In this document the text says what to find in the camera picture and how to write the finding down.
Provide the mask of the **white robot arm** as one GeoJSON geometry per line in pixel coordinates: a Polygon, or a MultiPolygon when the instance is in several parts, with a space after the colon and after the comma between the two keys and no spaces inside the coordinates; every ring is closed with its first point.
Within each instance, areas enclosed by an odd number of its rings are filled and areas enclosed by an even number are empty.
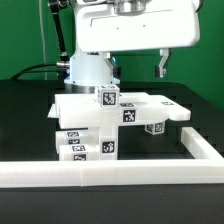
{"type": "Polygon", "coordinates": [[[76,50],[65,84],[92,92],[118,84],[114,52],[159,50],[155,75],[166,74],[171,50],[200,39],[198,11],[203,0],[73,0],[76,50]]]}

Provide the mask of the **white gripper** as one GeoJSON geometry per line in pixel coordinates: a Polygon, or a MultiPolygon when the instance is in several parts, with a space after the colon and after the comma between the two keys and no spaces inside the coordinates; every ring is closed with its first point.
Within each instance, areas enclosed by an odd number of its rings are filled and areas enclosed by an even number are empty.
{"type": "Polygon", "coordinates": [[[111,79],[121,78],[121,67],[110,52],[161,49],[155,77],[164,78],[170,48],[199,41],[200,7],[201,0],[147,0],[143,12],[117,14],[114,4],[87,5],[76,15],[76,40],[83,52],[106,52],[103,59],[111,79]]]}

